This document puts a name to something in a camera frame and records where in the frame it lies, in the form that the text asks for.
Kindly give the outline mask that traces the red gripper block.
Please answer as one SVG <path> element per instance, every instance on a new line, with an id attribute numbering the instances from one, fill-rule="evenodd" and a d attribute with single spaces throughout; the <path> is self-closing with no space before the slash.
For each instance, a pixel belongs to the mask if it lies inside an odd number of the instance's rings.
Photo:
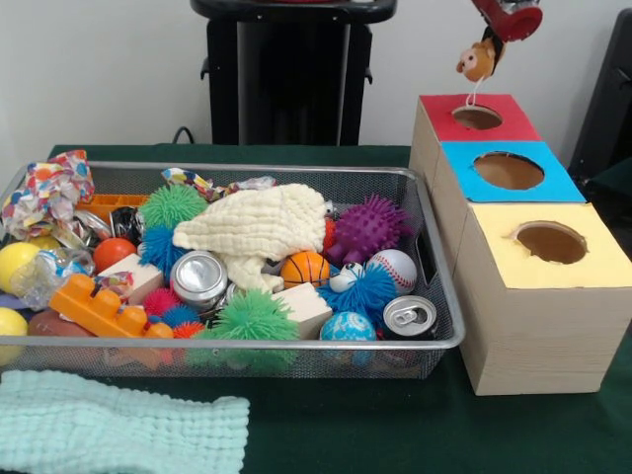
<path id="1" fill-rule="evenodd" d="M 487 41 L 494 54 L 493 72 L 503 58 L 506 42 L 526 40 L 542 23 L 543 11 L 539 0 L 473 0 L 472 4 L 482 15 L 493 33 Z"/>

